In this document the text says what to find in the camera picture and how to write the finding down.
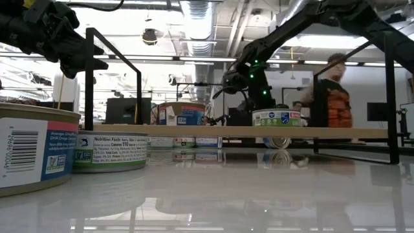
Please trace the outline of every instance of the cable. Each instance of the cable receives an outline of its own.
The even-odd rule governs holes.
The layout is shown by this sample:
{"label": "cable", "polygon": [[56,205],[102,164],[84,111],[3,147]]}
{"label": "cable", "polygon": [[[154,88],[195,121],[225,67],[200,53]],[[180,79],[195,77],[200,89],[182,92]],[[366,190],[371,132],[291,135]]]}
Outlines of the cable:
{"label": "cable", "polygon": [[119,8],[121,8],[121,6],[124,4],[124,1],[125,0],[121,0],[116,7],[109,8],[109,9],[100,8],[100,7],[96,7],[96,6],[91,6],[91,5],[87,5],[87,4],[83,4],[83,3],[67,3],[66,5],[67,6],[85,7],[85,8],[90,8],[90,9],[93,9],[93,10],[99,10],[99,11],[103,11],[103,12],[112,12],[112,11],[115,11],[115,10],[118,10]]}

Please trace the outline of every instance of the wooden shelf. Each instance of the wooden shelf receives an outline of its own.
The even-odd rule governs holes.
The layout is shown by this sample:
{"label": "wooden shelf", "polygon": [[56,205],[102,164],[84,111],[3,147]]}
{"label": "wooden shelf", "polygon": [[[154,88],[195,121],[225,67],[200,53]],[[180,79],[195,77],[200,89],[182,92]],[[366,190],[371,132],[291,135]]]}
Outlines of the wooden shelf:
{"label": "wooden shelf", "polygon": [[95,131],[147,133],[160,137],[290,137],[321,139],[386,139],[386,129],[95,125]]}

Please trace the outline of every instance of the man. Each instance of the man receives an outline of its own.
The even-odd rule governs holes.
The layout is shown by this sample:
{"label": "man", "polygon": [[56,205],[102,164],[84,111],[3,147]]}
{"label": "man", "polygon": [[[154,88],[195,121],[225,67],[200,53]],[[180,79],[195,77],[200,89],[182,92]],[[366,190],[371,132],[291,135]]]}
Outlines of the man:
{"label": "man", "polygon": [[[328,58],[328,65],[338,61],[342,56],[344,54],[333,54]],[[314,113],[310,116],[310,127],[351,128],[353,126],[349,93],[340,85],[345,71],[345,62],[329,69],[326,72],[327,78],[320,80],[314,87],[316,98],[313,96],[314,88],[307,89],[301,103],[309,106],[311,113]],[[353,142],[361,143],[357,139],[353,139]]]}

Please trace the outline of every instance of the glossy table surface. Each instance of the glossy table surface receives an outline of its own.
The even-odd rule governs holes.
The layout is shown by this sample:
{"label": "glossy table surface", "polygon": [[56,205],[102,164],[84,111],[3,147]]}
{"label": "glossy table surface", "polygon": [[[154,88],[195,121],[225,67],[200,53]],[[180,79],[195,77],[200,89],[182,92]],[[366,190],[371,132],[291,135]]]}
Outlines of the glossy table surface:
{"label": "glossy table surface", "polygon": [[414,232],[414,158],[387,166],[309,150],[150,155],[141,170],[76,174],[1,198],[0,232]]}

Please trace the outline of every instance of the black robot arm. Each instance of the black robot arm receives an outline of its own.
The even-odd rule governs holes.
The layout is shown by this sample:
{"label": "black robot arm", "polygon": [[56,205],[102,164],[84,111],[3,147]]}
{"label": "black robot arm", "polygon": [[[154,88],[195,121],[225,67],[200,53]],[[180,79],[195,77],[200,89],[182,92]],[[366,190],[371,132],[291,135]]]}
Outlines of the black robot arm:
{"label": "black robot arm", "polygon": [[[24,6],[24,0],[0,1],[0,42],[19,48],[25,54],[37,53],[51,62],[60,61],[68,78],[85,70],[84,41],[74,28],[79,21],[74,11],[61,2],[36,0]],[[94,48],[96,55],[104,53]],[[94,69],[108,64],[95,60]]]}
{"label": "black robot arm", "polygon": [[223,76],[223,91],[228,94],[248,88],[249,111],[272,108],[276,101],[265,76],[266,61],[286,41],[313,23],[341,27],[363,36],[384,51],[384,33],[391,33],[395,60],[414,73],[414,41],[382,21],[365,0],[324,0],[310,2],[303,10],[264,38],[249,43],[242,55]]}

